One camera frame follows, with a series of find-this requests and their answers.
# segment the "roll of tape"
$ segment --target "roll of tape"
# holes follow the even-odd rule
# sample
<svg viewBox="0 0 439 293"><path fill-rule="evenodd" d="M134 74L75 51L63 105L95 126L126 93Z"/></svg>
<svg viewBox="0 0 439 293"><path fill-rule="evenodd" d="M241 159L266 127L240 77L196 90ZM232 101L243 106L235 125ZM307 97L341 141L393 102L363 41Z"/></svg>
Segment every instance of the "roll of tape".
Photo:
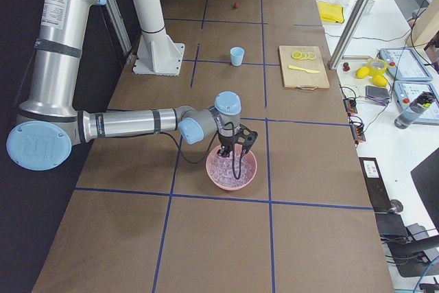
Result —
<svg viewBox="0 0 439 293"><path fill-rule="evenodd" d="M379 58L374 58L373 60L369 61L368 67L370 69L369 75L372 77L375 75L383 75L387 69L387 62Z"/></svg>

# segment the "yellow cloth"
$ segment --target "yellow cloth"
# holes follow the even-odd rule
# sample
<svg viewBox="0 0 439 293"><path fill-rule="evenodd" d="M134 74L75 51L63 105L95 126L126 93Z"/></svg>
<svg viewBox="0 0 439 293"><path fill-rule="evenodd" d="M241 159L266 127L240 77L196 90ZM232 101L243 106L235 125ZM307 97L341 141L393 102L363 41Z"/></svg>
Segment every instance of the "yellow cloth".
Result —
<svg viewBox="0 0 439 293"><path fill-rule="evenodd" d="M317 1L318 12L323 22L343 23L343 7L334 3Z"/></svg>

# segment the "blue tape grid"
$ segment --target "blue tape grid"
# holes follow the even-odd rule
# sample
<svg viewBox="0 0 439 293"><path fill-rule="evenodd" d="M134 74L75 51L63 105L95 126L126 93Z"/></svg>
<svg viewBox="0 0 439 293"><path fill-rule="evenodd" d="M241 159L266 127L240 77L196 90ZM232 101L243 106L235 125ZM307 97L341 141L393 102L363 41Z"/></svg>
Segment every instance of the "blue tape grid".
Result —
<svg viewBox="0 0 439 293"><path fill-rule="evenodd" d="M169 21L197 21L201 22L201 28L204 27L205 22L209 23L243 23L243 24L260 24L261 25L261 35L262 35L262 54L263 54L263 62L262 63L249 63L244 62L243 65L260 65L263 66L263 87L264 87L264 101L265 101L265 107L267 107L268 102L268 96L267 96L267 85L266 85L266 72L265 68L267 66L273 66L273 67L279 67L280 65L269 65L265 63L265 36L264 36L264 25L267 23L264 23L263 20L263 0L261 0L261 22L234 22L234 21L212 21L212 20L206 20L206 9L207 9L207 3L208 0L206 0L206 3L204 5L204 12L202 20L195 20L195 19L166 19ZM320 25L297 25L297 26L320 26ZM224 63L229 64L229 62L223 62L223 61L214 61L214 60L198 60L198 54L200 51L200 44L197 46L197 51L195 55L195 60L184 60L184 62L193 62L193 71L191 76L191 87L193 86L193 83L195 81L195 70L196 65L199 62L210 62L210 63ZM121 110L121 109L108 109L112 111L127 111L127 110ZM165 216L165 223L163 225L163 232L161 237L161 244L158 252L158 258L156 263L156 272L154 275L154 283L152 287L152 293L155 293L156 287L157 287L157 281L158 281L158 274L160 271L160 265L161 265L161 258L163 254L163 246L165 244L165 237L166 237L166 231L167 231L167 223L169 220L169 214L171 211L171 204L173 198L192 198L192 199L203 199L203 200L227 200L227 201L233 201L233 202L252 202L252 203L260 203L260 204L267 204L268 210L269 210L269 221L270 221L270 256L271 256L271 275L272 275L272 293L276 292L276 277L275 277L275 265L274 265L274 229L273 229L273 212L272 212L272 205L279 204L279 205L290 205L290 206L301 206L301 207L324 207L324 208L334 208L334 209L358 209L358 210L373 210L372 207L358 207L353 205L337 205L337 204L318 204L318 203L306 203L306 202L286 202L286 201L280 201L280 200L273 200L272 199L272 184L271 184L271 172L270 172L270 138L269 138L269 123L270 122L281 122L281 123L296 123L296 124L311 124L311 125L327 125L327 126L349 126L348 124L337 124L337 123L325 123L325 122L312 122L312 121L294 121L294 120L286 120L286 119L269 119L269 118L242 118L244 120L253 120L253 121L264 121L265 122L265 140L266 140L266 150L267 150L267 179L268 179L268 200L257 200L257 199L245 199L245 198L230 198L230 197L215 197L215 196L198 196L198 195L186 195L186 194L175 194L174 193L174 186L176 182L176 174L178 170L178 162L180 159L180 153L177 154L176 157L176 164L174 167L174 175L172 177L172 184L170 192L167 193L160 193L160 192L153 192L153 191L130 191L130 190L120 190L120 189L98 189L98 188L87 188L87 187L76 187L75 190L78 191L91 191L91 192L106 192L106 193L117 193L117 194L140 194L140 195L148 195L148 196L164 196L168 197L168 204L167 204L167 210L166 210L166 216Z"/></svg>

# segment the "black cable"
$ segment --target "black cable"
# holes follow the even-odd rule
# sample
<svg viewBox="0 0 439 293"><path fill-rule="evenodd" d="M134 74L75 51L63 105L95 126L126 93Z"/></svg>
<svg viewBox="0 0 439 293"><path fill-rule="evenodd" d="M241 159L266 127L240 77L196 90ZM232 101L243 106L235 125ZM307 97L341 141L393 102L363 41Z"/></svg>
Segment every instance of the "black cable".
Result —
<svg viewBox="0 0 439 293"><path fill-rule="evenodd" d="M398 260L410 260L410 259L416 259L419 256L418 255L412 255L411 257L394 257L392 255L386 255L386 257L391 257L392 259L398 259Z"/></svg>
<svg viewBox="0 0 439 293"><path fill-rule="evenodd" d="M31 69L32 63L35 61L35 55L36 55L36 49L34 48L34 50L32 51L32 55L30 56L30 59L27 62L25 73L24 73L23 77L21 78L19 89L16 92L16 95L15 95L15 98L14 98L14 103L12 104L12 112L10 114L10 124L12 124L12 122L15 122L13 116L15 114L15 111L19 107L21 93L23 92L23 88L25 86L25 82L26 82L27 78L29 77L29 73L30 73L30 69Z"/></svg>
<svg viewBox="0 0 439 293"><path fill-rule="evenodd" d="M388 241L383 242L383 244L387 244L387 243L390 243L390 242L397 242L397 240L401 240L402 242L406 242L408 237L414 237L415 235L418 235L420 233L426 233L426 232L432 231L432 230L439 231L439 228L426 229L426 230L419 231L418 233L413 233L411 235L402 235L402 236L396 237L394 239L389 239Z"/></svg>
<svg viewBox="0 0 439 293"><path fill-rule="evenodd" d="M348 90L352 91L352 93L354 93L354 98L355 99L357 98L356 92L351 87L340 85L340 88L342 89L342 93L343 93L343 96L344 96L345 99L348 99L348 98L346 97L346 94L344 93L343 89L348 89Z"/></svg>
<svg viewBox="0 0 439 293"><path fill-rule="evenodd" d="M402 51L404 51L404 49L407 47L407 41L405 42L405 45L404 45L404 47L403 47L403 50ZM393 90L394 90L394 87L395 87L395 83L396 83L396 76L398 75L398 65L399 65L399 61L401 61L401 58L402 58L402 56L400 56L399 57L399 59L398 59L398 63L396 64L396 70L395 70L395 76L393 77L393 83L392 83L392 86L390 87L390 91L389 91L389 102L384 106L384 108L375 116L375 118L366 126L366 128L364 128L364 131L363 131L363 133L365 133L367 130L368 130L368 128L369 128L369 126L370 125L372 125L377 119L378 119L378 117L380 116L380 114L381 113L383 113L384 112L384 110L385 109L387 109L387 107L389 106L389 104L390 103L392 103L392 99L393 99Z"/></svg>
<svg viewBox="0 0 439 293"><path fill-rule="evenodd" d="M390 41L394 41L394 40L398 40L398 39L404 38L406 34L411 32L411 30L412 29L407 30L406 33L404 33L401 37L396 37L396 38L393 38L393 39L381 39L381 38L375 38L375 37L352 37L352 39L380 40L380 41L384 41L386 43L389 43ZM326 34L327 36L330 36L330 37L336 37L336 38L341 37L341 36L336 36L334 34L328 34L326 32L324 34Z"/></svg>
<svg viewBox="0 0 439 293"><path fill-rule="evenodd" d="M191 160L189 160L189 159L185 156L185 154L183 154L183 151L181 150L180 144L177 142L177 140L176 140L175 137L173 137L172 135L170 135L169 133L166 133L166 132L161 132L160 134L167 135L168 137L170 137L170 138L172 139L172 141L174 141L175 145L177 146L178 152L181 154L181 157L182 157L184 160L186 160L189 164L196 165L196 164L198 164L200 161L202 161L204 158L206 158L206 156L209 154L209 152L211 151L212 143L213 143L213 141L215 140L216 136L218 135L218 132L216 132L216 133L213 135L213 137L212 137L212 139L211 139L211 142L209 143L209 146L208 146L207 149L206 149L206 152L205 152L205 153L203 154L203 156L202 156L200 159L198 159L197 161L191 161Z"/></svg>
<svg viewBox="0 0 439 293"><path fill-rule="evenodd" d="M406 264L408 261L409 261L409 260L405 260L404 262L401 262L401 263L391 262L391 261L386 261L386 262L387 262L387 263L390 263L390 264L394 264L394 265L396 265L396 266L403 266L403 265Z"/></svg>
<svg viewBox="0 0 439 293"><path fill-rule="evenodd" d="M241 154L239 155L239 174L236 175L235 171L235 127L233 127L233 122L227 122L224 127L227 125L232 126L232 173L235 180L239 180L241 178L241 165L242 165L242 156L244 155L244 151L241 149Z"/></svg>
<svg viewBox="0 0 439 293"><path fill-rule="evenodd" d="M167 135L168 137L170 137L170 138L172 139L172 141L174 141L175 145L177 146L178 152L181 154L181 157L182 157L184 160L186 160L188 163L196 165L196 164L198 164L200 161L202 161L202 160L207 156L207 154L211 151L212 143L213 143L213 141L215 140L216 136L218 135L218 132L216 132L216 133L213 135L213 137L212 137L212 139L211 139L211 142L209 143L209 146L208 146L207 149L206 149L206 152L203 154L203 157L201 157L201 158L198 159L197 161L191 161L191 160L189 160L189 159L185 156L185 154L183 154L183 151L182 151L181 148L180 148L180 144L177 142L177 140L176 140L175 137L173 137L172 135L170 135L169 133L166 133L166 132L161 132L160 134ZM109 137L109 139L128 139L128 138L131 138L131 137L145 137L145 136L147 136L147 135L154 135L154 133L142 133L142 134L137 134L137 135L128 135L128 136L126 136L126 137Z"/></svg>

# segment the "lemon slice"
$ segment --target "lemon slice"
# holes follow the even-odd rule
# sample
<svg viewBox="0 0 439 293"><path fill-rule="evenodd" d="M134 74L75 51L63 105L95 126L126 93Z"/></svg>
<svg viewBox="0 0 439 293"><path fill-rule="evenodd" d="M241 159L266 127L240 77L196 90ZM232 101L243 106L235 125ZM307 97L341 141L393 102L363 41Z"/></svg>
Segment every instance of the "lemon slice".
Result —
<svg viewBox="0 0 439 293"><path fill-rule="evenodd" d="M302 56L303 56L303 52L301 52L301 51L295 51L295 52L293 52L293 54L291 54L291 57L294 60L300 60L302 58Z"/></svg>
<svg viewBox="0 0 439 293"><path fill-rule="evenodd" d="M308 60L315 60L317 58L317 55L313 53L312 51L308 52Z"/></svg>

